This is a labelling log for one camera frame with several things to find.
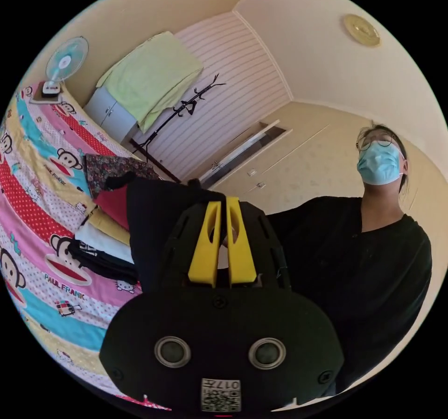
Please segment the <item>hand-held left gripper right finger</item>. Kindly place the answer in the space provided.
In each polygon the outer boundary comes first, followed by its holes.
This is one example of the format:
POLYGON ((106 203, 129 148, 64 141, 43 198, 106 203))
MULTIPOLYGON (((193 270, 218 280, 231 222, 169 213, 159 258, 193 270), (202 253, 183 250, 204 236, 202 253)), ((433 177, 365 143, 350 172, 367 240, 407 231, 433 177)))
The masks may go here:
POLYGON ((231 286, 252 284, 257 278, 257 272, 237 197, 226 198, 226 223, 231 286))

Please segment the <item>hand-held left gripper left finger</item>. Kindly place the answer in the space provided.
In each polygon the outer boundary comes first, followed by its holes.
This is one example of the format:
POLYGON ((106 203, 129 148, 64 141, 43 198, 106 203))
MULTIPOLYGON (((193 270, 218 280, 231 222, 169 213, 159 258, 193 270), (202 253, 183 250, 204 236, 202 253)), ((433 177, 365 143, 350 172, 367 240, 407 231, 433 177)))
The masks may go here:
POLYGON ((188 271, 190 282, 216 287, 220 235, 221 203, 210 202, 205 210, 203 224, 188 271))

